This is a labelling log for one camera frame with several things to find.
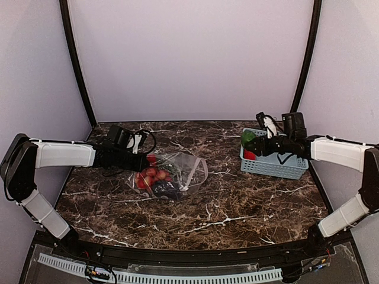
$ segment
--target green fruit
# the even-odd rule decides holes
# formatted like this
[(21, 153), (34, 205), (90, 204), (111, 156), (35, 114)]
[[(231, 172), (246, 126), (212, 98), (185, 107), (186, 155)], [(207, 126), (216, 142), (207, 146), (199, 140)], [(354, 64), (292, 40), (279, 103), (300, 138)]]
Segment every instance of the green fruit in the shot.
[(249, 130), (245, 130), (241, 135), (241, 144), (242, 147), (245, 148), (245, 145), (247, 145), (248, 142), (252, 141), (256, 135), (254, 132), (251, 132)]

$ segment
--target blue basket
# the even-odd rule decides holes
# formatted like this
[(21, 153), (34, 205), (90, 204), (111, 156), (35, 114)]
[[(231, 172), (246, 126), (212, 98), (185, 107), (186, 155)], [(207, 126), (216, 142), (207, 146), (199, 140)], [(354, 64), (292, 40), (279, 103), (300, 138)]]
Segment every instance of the blue basket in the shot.
[[(244, 128), (243, 131), (254, 132), (257, 136), (267, 135), (266, 131)], [(281, 156), (284, 160), (290, 153)], [(280, 164), (277, 154), (271, 154), (266, 157), (255, 157), (255, 160), (243, 158), (243, 147), (241, 146), (240, 157), (242, 159), (241, 171), (248, 173), (257, 173), (259, 175), (276, 176), (285, 179), (299, 179), (308, 169), (308, 161), (296, 156), (290, 157), (285, 164)]]

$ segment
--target marble table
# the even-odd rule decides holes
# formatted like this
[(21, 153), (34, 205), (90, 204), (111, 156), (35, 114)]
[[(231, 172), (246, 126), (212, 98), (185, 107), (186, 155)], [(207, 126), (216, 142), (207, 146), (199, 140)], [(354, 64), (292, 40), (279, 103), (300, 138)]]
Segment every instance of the marble table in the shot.
[(82, 240), (166, 250), (264, 246), (306, 238), (309, 226), (327, 216), (308, 171), (300, 180), (240, 171), (239, 136), (245, 127), (258, 128), (256, 122), (102, 123), (89, 141), (112, 124), (153, 131), (155, 153), (205, 158), (209, 177), (195, 195), (174, 202), (139, 196), (125, 183), (127, 172), (76, 168), (56, 208)]

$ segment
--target black pole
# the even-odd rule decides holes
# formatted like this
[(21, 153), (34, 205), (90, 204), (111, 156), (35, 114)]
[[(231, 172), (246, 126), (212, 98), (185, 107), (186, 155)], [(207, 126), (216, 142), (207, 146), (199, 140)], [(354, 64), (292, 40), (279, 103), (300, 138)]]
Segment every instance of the black pole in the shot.
[(310, 62), (312, 60), (314, 44), (316, 42), (317, 29), (319, 27), (321, 4), (322, 4), (322, 0), (314, 0), (306, 53), (304, 55), (303, 66), (301, 67), (300, 77), (298, 79), (297, 88), (296, 88), (294, 100), (292, 101), (290, 112), (297, 112), (298, 106), (300, 105), (301, 96), (303, 95), (303, 92), (304, 92), (304, 87), (307, 81)]
[(94, 110), (92, 109), (91, 102), (89, 101), (89, 96), (87, 89), (84, 84), (82, 69), (79, 64), (78, 53), (76, 52), (75, 41), (73, 39), (73, 32), (70, 20), (69, 6), (67, 0), (59, 0), (60, 4), (60, 13), (62, 15), (63, 28), (65, 29), (67, 46), (69, 48), (69, 53), (71, 57), (71, 63), (73, 71), (76, 78), (76, 83), (78, 84), (79, 92), (83, 100), (84, 108), (87, 113), (89, 122), (92, 127), (97, 125)]

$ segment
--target white perforated strip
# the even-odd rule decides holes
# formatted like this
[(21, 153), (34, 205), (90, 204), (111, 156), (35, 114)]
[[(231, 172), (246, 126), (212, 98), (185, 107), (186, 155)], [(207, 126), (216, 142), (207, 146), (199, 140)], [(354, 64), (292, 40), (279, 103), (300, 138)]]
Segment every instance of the white perforated strip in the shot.
[[(38, 262), (73, 275), (85, 277), (84, 262), (72, 262), (43, 253), (40, 253)], [(120, 271), (114, 271), (114, 273), (117, 276), (117, 283), (119, 284), (248, 284), (282, 280), (281, 269), (220, 276), (161, 276)], [(113, 276), (111, 276), (107, 283), (114, 283)]]

